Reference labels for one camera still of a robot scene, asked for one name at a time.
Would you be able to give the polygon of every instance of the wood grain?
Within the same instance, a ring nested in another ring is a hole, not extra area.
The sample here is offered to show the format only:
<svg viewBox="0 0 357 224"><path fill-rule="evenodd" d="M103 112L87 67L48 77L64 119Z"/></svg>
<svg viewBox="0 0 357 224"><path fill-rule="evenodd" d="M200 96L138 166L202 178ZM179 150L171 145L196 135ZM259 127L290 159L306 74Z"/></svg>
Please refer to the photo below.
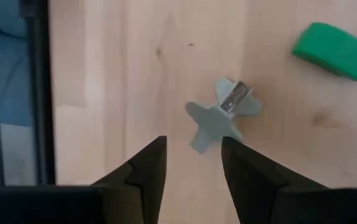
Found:
<svg viewBox="0 0 357 224"><path fill-rule="evenodd" d="M357 82L290 54L311 22L357 35L357 1L83 0L83 10L50 2L52 45L78 39L84 49L52 47L83 72L84 86L55 83L68 68L53 63L54 98L64 99L55 105L61 184L91 183L167 135L160 223L238 223L219 146L190 148L197 127L184 110L215 101L214 83L227 76L264 103L259 116L238 120L251 147L329 187L357 187ZM60 5L76 11L53 16ZM84 104L70 97L78 89Z"/></svg>

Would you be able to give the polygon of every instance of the black frame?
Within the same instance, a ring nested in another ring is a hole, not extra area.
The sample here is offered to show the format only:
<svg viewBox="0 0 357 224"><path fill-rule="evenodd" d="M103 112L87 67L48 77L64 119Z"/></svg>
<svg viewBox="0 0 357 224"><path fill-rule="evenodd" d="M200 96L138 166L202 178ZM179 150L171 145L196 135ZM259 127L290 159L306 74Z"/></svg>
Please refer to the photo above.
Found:
<svg viewBox="0 0 357 224"><path fill-rule="evenodd" d="M36 180L37 184L55 184L49 1L20 0L20 9L27 21Z"/></svg>
<svg viewBox="0 0 357 224"><path fill-rule="evenodd" d="M159 136L91 186L0 187L0 223L157 224L166 163Z"/></svg>
<svg viewBox="0 0 357 224"><path fill-rule="evenodd" d="M241 223L357 223L357 189L328 189L229 137L221 158Z"/></svg>

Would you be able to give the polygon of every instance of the blue cloth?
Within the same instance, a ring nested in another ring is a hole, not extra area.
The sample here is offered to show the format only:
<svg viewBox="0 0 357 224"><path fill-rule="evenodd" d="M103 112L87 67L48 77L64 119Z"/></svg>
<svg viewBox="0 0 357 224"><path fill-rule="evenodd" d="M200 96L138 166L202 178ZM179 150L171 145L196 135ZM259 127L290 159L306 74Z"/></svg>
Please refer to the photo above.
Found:
<svg viewBox="0 0 357 224"><path fill-rule="evenodd" d="M0 122L30 126L29 57L18 0L0 0Z"/></svg>

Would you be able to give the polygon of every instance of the wooden surface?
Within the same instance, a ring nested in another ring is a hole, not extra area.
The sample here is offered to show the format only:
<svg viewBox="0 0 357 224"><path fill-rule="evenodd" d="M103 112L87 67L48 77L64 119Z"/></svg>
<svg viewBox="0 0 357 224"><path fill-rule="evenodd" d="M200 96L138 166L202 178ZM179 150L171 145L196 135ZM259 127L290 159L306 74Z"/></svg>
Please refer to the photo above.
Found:
<svg viewBox="0 0 357 224"><path fill-rule="evenodd" d="M357 35L354 0L51 0L58 182L87 184L168 136L160 223L238 223L220 150L190 148L188 101L222 76L254 88L255 150L329 187L357 186L357 82L296 59L315 21Z"/></svg>

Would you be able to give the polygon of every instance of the cross-shaped toy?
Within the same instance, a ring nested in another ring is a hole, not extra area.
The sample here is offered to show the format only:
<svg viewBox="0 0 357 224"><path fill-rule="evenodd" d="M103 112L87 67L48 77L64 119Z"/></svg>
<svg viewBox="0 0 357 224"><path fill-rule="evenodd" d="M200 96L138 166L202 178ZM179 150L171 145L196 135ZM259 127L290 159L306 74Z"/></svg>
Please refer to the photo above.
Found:
<svg viewBox="0 0 357 224"><path fill-rule="evenodd" d="M216 83L217 103L201 106L194 102L185 105L187 113L198 124L198 132L191 146L200 154L213 142L221 142L224 136L242 141L242 133L233 123L235 116L255 116L262 103L252 97L252 88L243 82L233 83L222 78Z"/></svg>

